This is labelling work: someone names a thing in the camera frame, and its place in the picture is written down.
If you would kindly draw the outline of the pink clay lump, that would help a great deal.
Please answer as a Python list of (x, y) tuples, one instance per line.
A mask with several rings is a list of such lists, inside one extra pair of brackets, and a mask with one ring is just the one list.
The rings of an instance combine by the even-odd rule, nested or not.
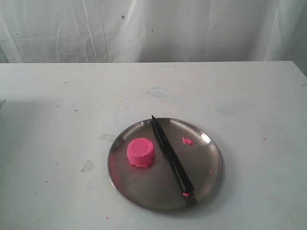
[(136, 138), (127, 147), (127, 158), (130, 165), (148, 168), (154, 160), (154, 145), (147, 138)]

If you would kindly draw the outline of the white plastic backdrop curtain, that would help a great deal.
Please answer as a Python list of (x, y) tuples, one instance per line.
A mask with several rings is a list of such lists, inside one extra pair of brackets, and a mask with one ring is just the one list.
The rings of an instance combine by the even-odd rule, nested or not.
[(26, 62), (307, 60), (304, 0), (3, 0), (0, 58)]

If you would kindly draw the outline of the pink sand crumb upper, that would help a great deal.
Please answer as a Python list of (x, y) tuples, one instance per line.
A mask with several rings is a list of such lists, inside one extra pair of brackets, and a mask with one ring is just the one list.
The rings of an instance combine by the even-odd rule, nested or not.
[(189, 139), (189, 138), (185, 138), (183, 137), (182, 138), (182, 143), (185, 144), (185, 145), (193, 145), (194, 144), (194, 141)]

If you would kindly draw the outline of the black knife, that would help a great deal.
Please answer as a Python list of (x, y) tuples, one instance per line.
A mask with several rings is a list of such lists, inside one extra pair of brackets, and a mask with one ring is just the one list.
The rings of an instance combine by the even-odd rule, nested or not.
[(170, 164), (182, 193), (192, 193), (194, 187), (158, 120), (152, 115), (152, 129), (162, 153)]

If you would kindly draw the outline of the round stainless steel plate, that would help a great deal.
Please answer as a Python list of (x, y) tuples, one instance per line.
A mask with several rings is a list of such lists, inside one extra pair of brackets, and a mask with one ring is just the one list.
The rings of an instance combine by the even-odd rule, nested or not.
[[(174, 148), (194, 191), (182, 195), (176, 176), (162, 153), (151, 119), (126, 128), (114, 140), (108, 154), (108, 174), (114, 188), (132, 204), (155, 213), (176, 213), (209, 201), (223, 175), (223, 158), (215, 143), (200, 128), (175, 118), (158, 118)], [(185, 145), (182, 138), (194, 141)], [(136, 138), (153, 142), (155, 156), (148, 168), (132, 166), (127, 158), (128, 144)]]

